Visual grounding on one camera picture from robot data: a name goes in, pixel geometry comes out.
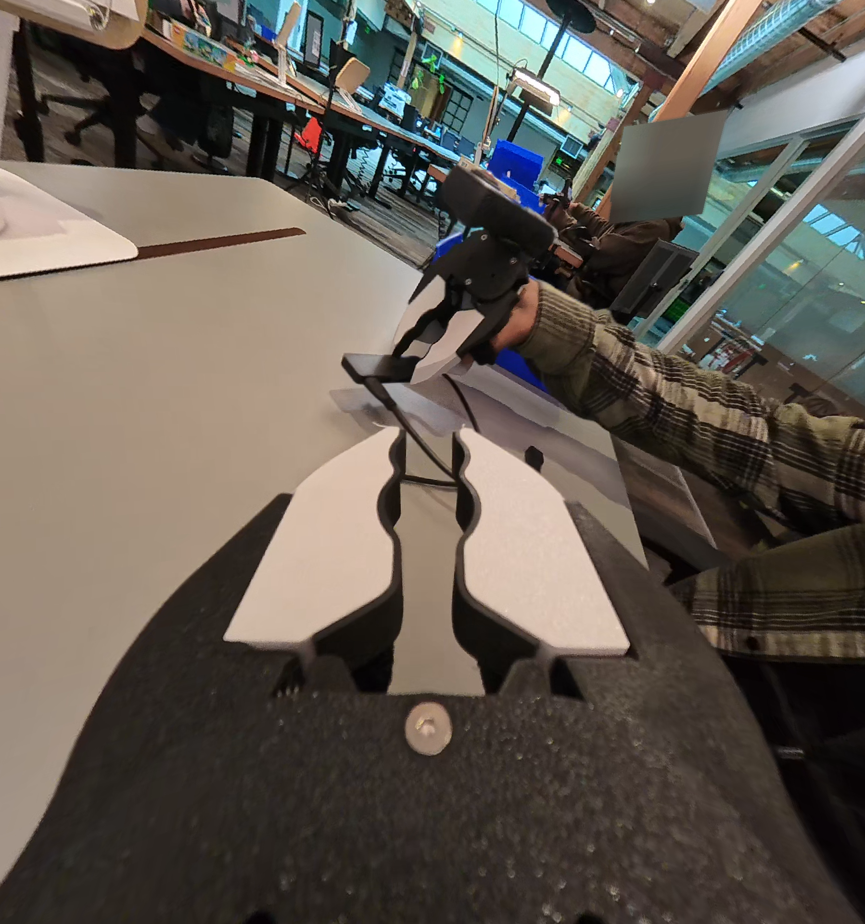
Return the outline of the black office chair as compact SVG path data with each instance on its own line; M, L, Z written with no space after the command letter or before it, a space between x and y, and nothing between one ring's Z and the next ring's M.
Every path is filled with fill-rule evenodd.
M234 110L231 105L211 102L200 96L183 97L186 119L195 132L195 146L202 152L192 153L191 161L215 174L227 175L223 161L230 156L234 138Z

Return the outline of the long wooden workbench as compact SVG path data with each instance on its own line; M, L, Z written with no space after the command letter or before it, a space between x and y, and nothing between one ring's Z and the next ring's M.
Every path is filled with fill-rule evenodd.
M381 182L387 152L396 146L405 147L410 156L407 162L410 170L415 168L420 152L426 152L434 164L444 166L446 170L461 162L459 154L421 135L409 132L367 107L359 106L346 90L330 90L301 75L286 76L281 82L277 75L278 69L271 64L267 64L266 67L257 64L247 65L231 50L228 50L223 62L217 58L208 59L198 52L194 45L185 44L186 39L202 40L201 34L184 29L181 24L168 19L165 19L163 24L169 29L167 34L145 28L141 37L175 60L201 73L230 82L236 87L246 87L259 96L294 104L314 116L321 117L322 124L326 122L325 113L333 112L333 125L324 128L329 133L354 137L357 135L356 124L378 132L382 136L382 158L369 188L370 196L375 195Z

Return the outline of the person's right hand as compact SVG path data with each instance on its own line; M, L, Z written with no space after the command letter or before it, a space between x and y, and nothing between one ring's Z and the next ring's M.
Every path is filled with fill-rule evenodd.
M542 281L531 279L519 288L518 300L506 324L492 340L496 353L515 349L531 337L540 317L540 299L544 287Z

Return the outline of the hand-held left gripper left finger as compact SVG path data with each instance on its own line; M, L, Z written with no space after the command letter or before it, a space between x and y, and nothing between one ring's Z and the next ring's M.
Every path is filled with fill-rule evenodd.
M287 653L381 653L403 618L406 435L377 433L302 481L224 641Z

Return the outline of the white table mat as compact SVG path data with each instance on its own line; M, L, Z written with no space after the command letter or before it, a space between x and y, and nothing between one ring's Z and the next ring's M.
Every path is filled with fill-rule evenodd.
M138 248L29 181L0 168L0 279L134 260Z

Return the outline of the hanging light fixture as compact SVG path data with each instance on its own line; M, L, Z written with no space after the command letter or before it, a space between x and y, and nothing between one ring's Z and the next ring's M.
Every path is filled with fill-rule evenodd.
M554 110L561 104L557 89L526 67L517 65L509 74L507 87L508 97L515 94L523 104L545 116L553 115Z

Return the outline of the person's right forearm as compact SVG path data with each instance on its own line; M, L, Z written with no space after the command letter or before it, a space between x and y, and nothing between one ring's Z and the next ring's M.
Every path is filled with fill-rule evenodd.
M865 524L857 419L762 398L544 284L535 330L514 350L571 413L800 532Z

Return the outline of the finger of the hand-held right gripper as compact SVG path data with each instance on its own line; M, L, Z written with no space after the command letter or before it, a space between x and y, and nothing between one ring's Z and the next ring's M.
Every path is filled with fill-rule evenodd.
M445 281L434 277L423 291L407 305L392 340L392 356L424 357L443 336L444 329L431 319L422 320L435 310L446 295Z
M493 335L488 332L487 324L487 317L475 308L454 314L439 339L418 359L409 383L419 385L449 374L465 357L488 347Z

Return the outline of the black computer monitor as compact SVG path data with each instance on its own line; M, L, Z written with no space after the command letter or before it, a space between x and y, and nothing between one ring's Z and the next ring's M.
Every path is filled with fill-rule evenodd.
M699 257L695 250L658 240L613 299L609 310L620 322L647 318L686 276Z

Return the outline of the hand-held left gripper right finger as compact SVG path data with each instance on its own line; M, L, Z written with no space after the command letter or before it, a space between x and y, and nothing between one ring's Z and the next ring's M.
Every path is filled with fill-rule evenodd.
M453 435L453 629L477 661L622 657L629 639L565 499L480 433Z

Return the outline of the black floor lamp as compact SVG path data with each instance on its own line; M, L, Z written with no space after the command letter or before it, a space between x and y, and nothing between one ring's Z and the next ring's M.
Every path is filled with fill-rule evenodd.
M576 90L603 88L606 77L596 84L584 76L584 69L593 52L581 40L596 28L596 21L579 2L500 2L498 16L516 29L527 42L515 67L531 73L533 79L549 86L554 93L554 108L547 110L533 103L531 93L521 90L520 109L509 131L514 141L529 113L546 118L567 117L569 108L563 100L563 87L571 84Z

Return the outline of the light wood desk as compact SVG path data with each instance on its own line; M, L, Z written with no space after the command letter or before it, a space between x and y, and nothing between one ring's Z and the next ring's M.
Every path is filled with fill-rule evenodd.
M92 44L122 50L143 31L146 1L0 1L0 23L10 33L29 22Z

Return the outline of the person's torso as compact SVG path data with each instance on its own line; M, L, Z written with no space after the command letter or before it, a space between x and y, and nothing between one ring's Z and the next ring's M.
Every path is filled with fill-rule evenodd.
M721 653L802 823L865 921L865 524L670 592Z

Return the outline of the black usb hub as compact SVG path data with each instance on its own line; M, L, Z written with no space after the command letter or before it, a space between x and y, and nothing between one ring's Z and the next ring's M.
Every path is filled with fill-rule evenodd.
M409 384L419 361L420 358L413 356L346 353L342 368L357 385L365 385L369 379L383 385Z

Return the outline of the blue plastic bin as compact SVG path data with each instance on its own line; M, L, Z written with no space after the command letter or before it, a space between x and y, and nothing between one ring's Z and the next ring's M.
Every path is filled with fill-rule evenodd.
M496 179L521 189L534 191L544 166L542 155L531 152L514 142L497 140L490 154L487 170Z

